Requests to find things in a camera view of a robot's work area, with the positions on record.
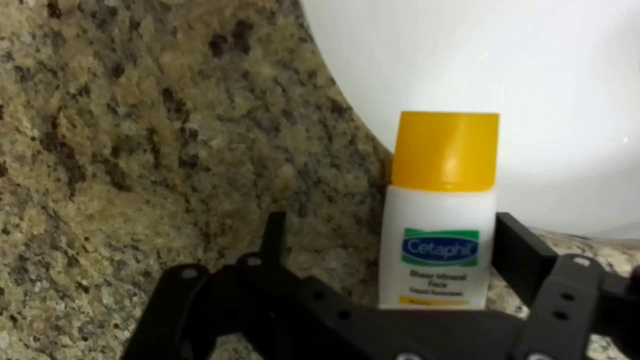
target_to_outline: white bowl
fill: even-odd
[[[638,0],[301,0],[389,150],[400,110],[502,114],[498,196],[527,226],[640,237]]]

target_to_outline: yellow bottle cap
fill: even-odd
[[[482,191],[495,182],[498,114],[402,111],[391,184]]]

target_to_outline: speckled granite surface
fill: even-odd
[[[161,267],[234,262],[270,210],[290,213],[292,269],[373,302],[387,152],[294,0],[0,8],[0,357],[115,357]],[[522,311],[498,280],[490,303]]]

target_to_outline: blue label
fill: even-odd
[[[475,265],[477,264],[475,229],[423,232],[404,229],[402,262],[417,265]]]

